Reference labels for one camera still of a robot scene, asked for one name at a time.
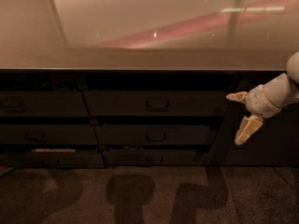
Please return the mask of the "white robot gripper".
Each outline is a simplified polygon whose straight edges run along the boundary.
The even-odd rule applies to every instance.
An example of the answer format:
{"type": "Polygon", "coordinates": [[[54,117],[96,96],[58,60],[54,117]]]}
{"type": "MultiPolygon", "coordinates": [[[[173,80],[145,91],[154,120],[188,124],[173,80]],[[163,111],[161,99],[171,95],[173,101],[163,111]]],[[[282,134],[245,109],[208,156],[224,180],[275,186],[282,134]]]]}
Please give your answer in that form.
{"type": "Polygon", "coordinates": [[[230,93],[226,95],[226,98],[245,104],[246,109],[252,114],[242,119],[236,132],[235,143],[240,146],[263,126],[263,119],[269,119],[281,111],[283,88],[279,85],[259,85],[249,93],[246,91],[230,93]]]}

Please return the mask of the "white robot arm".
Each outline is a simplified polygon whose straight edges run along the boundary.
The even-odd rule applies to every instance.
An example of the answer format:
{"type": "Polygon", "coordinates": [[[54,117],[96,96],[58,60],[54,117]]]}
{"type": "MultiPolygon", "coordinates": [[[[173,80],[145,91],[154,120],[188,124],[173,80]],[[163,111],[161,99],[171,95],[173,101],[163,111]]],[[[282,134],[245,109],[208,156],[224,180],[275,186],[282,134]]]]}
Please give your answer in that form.
{"type": "Polygon", "coordinates": [[[262,126],[265,119],[278,114],[285,106],[299,103],[299,52],[286,62],[285,72],[250,91],[230,93],[230,101],[241,103],[250,112],[235,135],[235,143],[243,145],[262,126]]]}

